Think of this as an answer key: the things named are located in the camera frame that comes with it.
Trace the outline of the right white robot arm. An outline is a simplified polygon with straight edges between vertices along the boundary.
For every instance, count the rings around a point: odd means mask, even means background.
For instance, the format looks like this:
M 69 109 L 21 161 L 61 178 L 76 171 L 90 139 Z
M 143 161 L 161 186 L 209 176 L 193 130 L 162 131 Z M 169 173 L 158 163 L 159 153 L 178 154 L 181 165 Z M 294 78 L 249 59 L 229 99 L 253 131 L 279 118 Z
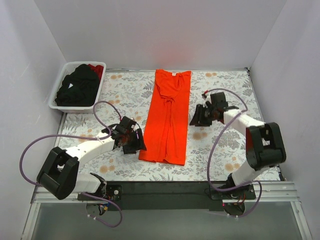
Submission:
M 232 127 L 245 137 L 246 161 L 233 173 L 221 187 L 210 187 L 237 199 L 245 192 L 244 186 L 269 168 L 286 161 L 286 151 L 280 127 L 275 122 L 265 123 L 246 114 L 248 108 L 240 110 L 229 105 L 225 90 L 217 88 L 216 92 L 207 90 L 202 94 L 203 104 L 197 104 L 190 126 L 209 127 L 214 121 L 224 124 L 223 131 Z

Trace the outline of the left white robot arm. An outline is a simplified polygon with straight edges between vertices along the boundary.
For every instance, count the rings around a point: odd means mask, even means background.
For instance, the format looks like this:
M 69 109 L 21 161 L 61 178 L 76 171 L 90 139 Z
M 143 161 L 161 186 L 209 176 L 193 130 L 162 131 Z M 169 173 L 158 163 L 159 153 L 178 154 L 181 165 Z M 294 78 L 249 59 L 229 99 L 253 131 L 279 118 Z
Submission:
M 107 181 L 96 173 L 79 173 L 79 168 L 118 148 L 122 148 L 125 155 L 146 149 L 141 127 L 126 116 L 119 123 L 103 129 L 93 140 L 66 149 L 54 147 L 44 161 L 36 182 L 59 200 L 71 193 L 90 194 L 95 200 L 106 198 Z

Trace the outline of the orange t shirt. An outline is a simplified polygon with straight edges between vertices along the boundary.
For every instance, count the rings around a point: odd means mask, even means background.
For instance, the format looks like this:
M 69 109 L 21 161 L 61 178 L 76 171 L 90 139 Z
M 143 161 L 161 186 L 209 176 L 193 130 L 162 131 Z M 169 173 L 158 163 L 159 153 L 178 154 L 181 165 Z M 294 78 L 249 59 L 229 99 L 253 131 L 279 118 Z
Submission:
M 191 71 L 155 71 L 154 89 L 139 160 L 184 166 L 186 163 Z

